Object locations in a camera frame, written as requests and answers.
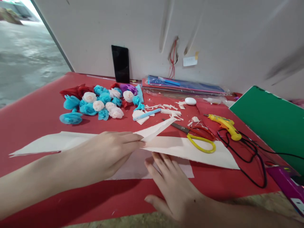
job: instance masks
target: green board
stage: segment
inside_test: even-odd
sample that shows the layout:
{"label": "green board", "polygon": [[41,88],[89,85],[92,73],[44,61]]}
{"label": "green board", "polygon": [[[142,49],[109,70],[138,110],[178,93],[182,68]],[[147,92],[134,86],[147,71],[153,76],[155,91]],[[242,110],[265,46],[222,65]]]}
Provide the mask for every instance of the green board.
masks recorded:
{"label": "green board", "polygon": [[[304,109],[253,86],[230,110],[275,152],[304,157]],[[304,175],[304,160],[281,157]]]}

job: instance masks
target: white egg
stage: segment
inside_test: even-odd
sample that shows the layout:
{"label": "white egg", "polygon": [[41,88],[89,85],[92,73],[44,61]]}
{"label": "white egg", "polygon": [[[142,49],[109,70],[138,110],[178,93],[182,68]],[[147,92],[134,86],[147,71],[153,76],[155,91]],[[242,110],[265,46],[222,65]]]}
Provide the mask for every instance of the white egg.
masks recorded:
{"label": "white egg", "polygon": [[196,100],[194,98],[186,98],[185,102],[188,105],[195,105],[196,104]]}

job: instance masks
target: red tablecloth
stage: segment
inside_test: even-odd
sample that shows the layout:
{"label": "red tablecloth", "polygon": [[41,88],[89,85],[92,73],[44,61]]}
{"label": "red tablecloth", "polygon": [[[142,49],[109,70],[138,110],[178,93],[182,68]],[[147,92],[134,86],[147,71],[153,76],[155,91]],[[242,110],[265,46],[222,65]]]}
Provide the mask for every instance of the red tablecloth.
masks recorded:
{"label": "red tablecloth", "polygon": [[[97,116],[83,116],[79,125],[65,125],[59,121],[59,116],[68,111],[63,108],[64,98],[59,91],[71,88],[82,83],[86,85],[101,85],[109,88],[114,83],[112,80],[87,77],[86,75],[67,73],[62,78],[38,89],[17,102],[0,110],[1,120],[1,152],[0,152],[0,176],[4,176],[42,156],[28,155],[9,158],[8,154],[22,148],[35,139],[48,134],[61,131],[98,134],[103,131],[138,131],[159,123],[161,118],[168,118],[167,114],[158,113],[143,125],[133,122],[134,109],[124,110],[123,119],[109,119],[99,121]],[[170,98],[153,97],[144,94],[146,105],[168,104],[178,106],[174,102],[178,100]],[[196,106],[185,106],[181,110],[183,122],[187,125],[193,116],[200,116]],[[225,106],[198,103],[198,107],[204,113],[218,114],[233,119],[236,128],[257,140],[265,146],[259,138],[248,130],[233,113]],[[213,131],[219,129],[219,124],[204,118],[205,123],[212,127]],[[167,128],[160,136],[180,136],[185,134],[173,127]],[[237,145],[238,151],[244,156],[250,156],[243,147]],[[262,183],[263,177],[257,162],[244,164],[234,154],[236,162],[241,168]],[[262,194],[279,191],[279,187],[268,176],[268,186],[260,189],[253,185],[239,170],[229,170],[202,163],[192,162],[195,178],[192,183],[205,195],[216,200],[227,200],[236,197]],[[153,180],[108,180],[80,189],[60,193],[43,202],[33,205],[6,220],[0,225],[13,227],[56,227],[69,224],[85,223],[96,220],[110,219],[126,215],[153,212],[154,208],[144,201],[148,194],[161,193]]]}

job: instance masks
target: white paper flower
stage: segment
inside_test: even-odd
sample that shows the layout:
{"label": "white paper flower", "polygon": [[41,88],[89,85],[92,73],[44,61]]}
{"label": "white paper flower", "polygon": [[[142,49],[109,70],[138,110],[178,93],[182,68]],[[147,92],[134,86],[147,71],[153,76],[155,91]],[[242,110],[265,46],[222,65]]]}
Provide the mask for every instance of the white paper flower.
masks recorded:
{"label": "white paper flower", "polygon": [[114,103],[112,103],[112,102],[107,102],[107,103],[105,104],[105,109],[106,109],[106,110],[110,111],[109,109],[110,109],[111,107],[116,107],[116,104],[114,104]]}
{"label": "white paper flower", "polygon": [[114,97],[117,97],[117,98],[120,98],[120,92],[119,91],[117,91],[117,90],[115,90],[115,89],[111,89],[111,91],[112,91],[112,94],[113,94],[113,96]]}
{"label": "white paper flower", "polygon": [[120,119],[124,116],[124,113],[123,111],[118,108],[118,107],[115,107],[115,108],[111,108],[111,111],[109,111],[109,116],[112,117],[113,119]]}
{"label": "white paper flower", "polygon": [[131,103],[133,100],[134,94],[131,91],[126,90],[125,92],[123,92],[123,97],[126,100],[126,102]]}
{"label": "white paper flower", "polygon": [[97,100],[96,94],[92,92],[85,92],[82,99],[86,101],[87,103],[93,103]]}
{"label": "white paper flower", "polygon": [[113,92],[112,92],[112,90],[108,90],[109,91],[109,93],[110,93],[110,97],[113,99]]}
{"label": "white paper flower", "polygon": [[93,102],[93,109],[95,111],[100,111],[102,109],[104,109],[105,105],[102,101],[94,101]]}

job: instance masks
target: smartphone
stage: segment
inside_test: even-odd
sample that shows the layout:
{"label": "smartphone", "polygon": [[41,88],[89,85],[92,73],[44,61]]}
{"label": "smartphone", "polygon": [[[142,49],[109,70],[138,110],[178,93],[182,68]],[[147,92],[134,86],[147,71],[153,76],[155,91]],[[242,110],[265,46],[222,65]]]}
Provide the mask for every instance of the smartphone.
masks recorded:
{"label": "smartphone", "polygon": [[115,78],[120,83],[130,83],[129,50],[126,47],[112,45]]}

